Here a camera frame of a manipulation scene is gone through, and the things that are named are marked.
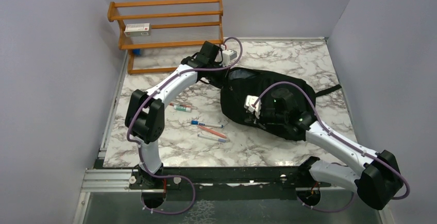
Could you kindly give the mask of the black student backpack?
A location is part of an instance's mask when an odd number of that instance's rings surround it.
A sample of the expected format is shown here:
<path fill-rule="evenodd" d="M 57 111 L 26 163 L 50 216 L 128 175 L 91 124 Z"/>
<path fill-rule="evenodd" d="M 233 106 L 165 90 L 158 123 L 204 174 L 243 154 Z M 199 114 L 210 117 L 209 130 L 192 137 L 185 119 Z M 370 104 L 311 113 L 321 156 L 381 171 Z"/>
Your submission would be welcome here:
<path fill-rule="evenodd" d="M 304 141 L 316 121 L 316 98 L 341 89 L 337 84 L 319 92 L 305 80 L 271 71 L 234 67 L 202 73 L 219 88 L 222 113 L 231 121 L 262 129 L 290 141 Z"/>

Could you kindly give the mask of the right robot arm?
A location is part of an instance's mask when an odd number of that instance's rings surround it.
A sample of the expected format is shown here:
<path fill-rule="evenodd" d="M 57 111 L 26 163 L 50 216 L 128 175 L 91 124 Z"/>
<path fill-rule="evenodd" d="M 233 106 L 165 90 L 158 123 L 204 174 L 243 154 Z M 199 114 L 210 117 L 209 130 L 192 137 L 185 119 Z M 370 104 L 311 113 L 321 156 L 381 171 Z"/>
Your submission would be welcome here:
<path fill-rule="evenodd" d="M 300 135 L 344 163 L 341 166 L 321 159 L 308 160 L 307 166 L 297 173 L 301 185 L 331 183 L 352 191 L 376 210 L 382 210 L 391 200 L 410 195 L 411 186 L 401 175 L 391 152 L 377 152 L 339 134 L 321 120 L 309 95 L 300 87 L 296 89 L 305 99 L 303 106 L 298 104 L 293 92 L 274 84 L 260 96 L 248 95 L 244 107 L 254 116 L 255 124 L 282 128 L 294 139 Z"/>

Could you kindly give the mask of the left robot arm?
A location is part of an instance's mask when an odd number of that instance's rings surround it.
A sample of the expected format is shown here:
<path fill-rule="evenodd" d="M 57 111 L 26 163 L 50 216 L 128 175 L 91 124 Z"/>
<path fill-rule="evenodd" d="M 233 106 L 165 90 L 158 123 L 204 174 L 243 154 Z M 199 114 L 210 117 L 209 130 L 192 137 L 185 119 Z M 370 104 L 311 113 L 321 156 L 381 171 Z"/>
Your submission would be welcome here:
<path fill-rule="evenodd" d="M 202 72 L 222 69 L 216 61 L 220 50 L 219 46 L 206 41 L 199 52 L 182 59 L 162 82 L 146 91 L 132 92 L 125 117 L 126 138 L 137 145 L 139 167 L 144 171 L 142 181 L 149 188 L 158 187 L 162 181 L 162 174 L 158 171 L 162 166 L 158 138 L 165 128 L 166 107 L 185 89 L 197 83 Z"/>

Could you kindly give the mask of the wooden shelf rack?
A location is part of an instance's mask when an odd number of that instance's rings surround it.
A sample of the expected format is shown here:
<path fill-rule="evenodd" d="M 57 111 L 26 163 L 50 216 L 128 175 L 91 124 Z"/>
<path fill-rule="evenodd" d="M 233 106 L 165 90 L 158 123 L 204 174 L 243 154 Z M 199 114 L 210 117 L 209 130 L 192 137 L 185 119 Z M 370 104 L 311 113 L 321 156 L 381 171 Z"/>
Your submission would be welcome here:
<path fill-rule="evenodd" d="M 174 67 L 135 69 L 133 49 L 161 49 L 201 46 L 205 41 L 224 43 L 223 0 L 163 0 L 110 2 L 107 19 L 117 22 L 118 48 L 128 53 L 131 75 L 167 73 Z M 150 23 L 150 35 L 127 37 L 127 24 Z"/>

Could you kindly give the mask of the white green glue stick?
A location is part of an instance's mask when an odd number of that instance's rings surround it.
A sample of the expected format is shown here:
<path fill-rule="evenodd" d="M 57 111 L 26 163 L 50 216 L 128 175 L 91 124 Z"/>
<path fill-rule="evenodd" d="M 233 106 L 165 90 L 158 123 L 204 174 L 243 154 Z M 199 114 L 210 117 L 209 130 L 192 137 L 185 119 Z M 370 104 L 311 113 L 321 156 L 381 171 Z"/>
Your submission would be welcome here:
<path fill-rule="evenodd" d="M 181 112 L 191 112 L 191 111 L 192 111 L 192 109 L 189 109 L 189 108 L 181 108 L 181 107 L 177 107 L 177 106 L 173 106 L 173 108 L 174 108 L 176 111 L 181 111 Z"/>

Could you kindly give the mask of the white blue marker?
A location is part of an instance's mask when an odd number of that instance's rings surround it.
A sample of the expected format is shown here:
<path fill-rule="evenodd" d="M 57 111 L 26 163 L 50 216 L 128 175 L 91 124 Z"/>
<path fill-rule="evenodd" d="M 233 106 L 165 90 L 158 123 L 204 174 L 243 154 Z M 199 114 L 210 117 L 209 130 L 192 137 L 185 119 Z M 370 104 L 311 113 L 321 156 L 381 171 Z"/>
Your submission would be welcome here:
<path fill-rule="evenodd" d="M 197 136 L 202 138 L 202 139 L 207 139 L 207 140 L 211 140 L 211 141 L 217 141 L 217 142 L 220 142 L 220 143 L 225 143 L 225 142 L 228 141 L 227 139 L 224 139 L 224 138 L 221 138 L 221 137 L 212 137 L 212 136 L 207 136 L 207 135 L 204 135 L 204 134 L 198 134 Z"/>

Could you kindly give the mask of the blue capped marker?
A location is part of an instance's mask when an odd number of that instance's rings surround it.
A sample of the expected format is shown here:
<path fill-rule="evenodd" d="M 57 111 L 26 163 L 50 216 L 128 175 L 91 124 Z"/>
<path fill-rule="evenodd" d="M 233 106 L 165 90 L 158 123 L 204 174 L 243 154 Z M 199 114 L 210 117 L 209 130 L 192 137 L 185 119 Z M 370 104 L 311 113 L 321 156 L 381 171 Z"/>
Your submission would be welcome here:
<path fill-rule="evenodd" d="M 221 124 L 205 123 L 205 122 L 200 122 L 198 120 L 191 120 L 191 124 L 198 125 L 198 126 L 212 127 L 212 128 L 220 128 L 220 129 L 224 128 L 224 125 Z"/>

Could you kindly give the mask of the orange pen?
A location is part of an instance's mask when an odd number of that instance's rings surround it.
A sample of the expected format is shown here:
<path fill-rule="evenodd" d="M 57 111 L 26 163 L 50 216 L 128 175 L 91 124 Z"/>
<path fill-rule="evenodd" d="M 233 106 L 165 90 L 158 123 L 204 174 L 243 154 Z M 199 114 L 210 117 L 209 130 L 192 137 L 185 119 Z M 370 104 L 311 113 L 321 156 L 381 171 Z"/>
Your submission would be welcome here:
<path fill-rule="evenodd" d="M 213 135 L 216 135 L 218 137 L 221 137 L 223 139 L 227 139 L 227 136 L 225 136 L 224 134 L 221 134 L 221 133 L 219 133 L 217 131 L 214 131 L 212 129 L 206 128 L 204 126 L 198 126 L 198 128 L 200 128 L 201 130 L 206 131 L 206 132 L 208 132 L 210 134 L 213 134 Z"/>

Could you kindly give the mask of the white red box on shelf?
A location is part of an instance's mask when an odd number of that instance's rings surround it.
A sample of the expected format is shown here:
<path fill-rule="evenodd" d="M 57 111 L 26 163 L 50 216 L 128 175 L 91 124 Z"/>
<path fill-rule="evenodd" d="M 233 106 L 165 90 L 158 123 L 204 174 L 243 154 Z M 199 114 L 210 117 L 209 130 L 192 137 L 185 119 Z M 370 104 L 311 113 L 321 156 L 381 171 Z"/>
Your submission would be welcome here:
<path fill-rule="evenodd" d="M 144 37 L 150 35 L 150 23 L 127 24 L 124 34 L 127 37 Z"/>

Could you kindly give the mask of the black mounting rail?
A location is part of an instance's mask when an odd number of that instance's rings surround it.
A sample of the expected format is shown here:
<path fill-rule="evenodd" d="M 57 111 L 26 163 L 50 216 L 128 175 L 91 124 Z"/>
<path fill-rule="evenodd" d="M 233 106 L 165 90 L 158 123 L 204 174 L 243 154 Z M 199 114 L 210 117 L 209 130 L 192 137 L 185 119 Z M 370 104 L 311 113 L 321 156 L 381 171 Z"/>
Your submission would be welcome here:
<path fill-rule="evenodd" d="M 195 200 L 295 200 L 319 186 L 305 166 L 164 167 L 158 179 L 133 168 L 91 169 L 84 189 L 98 192 L 140 193 L 147 203 Z"/>

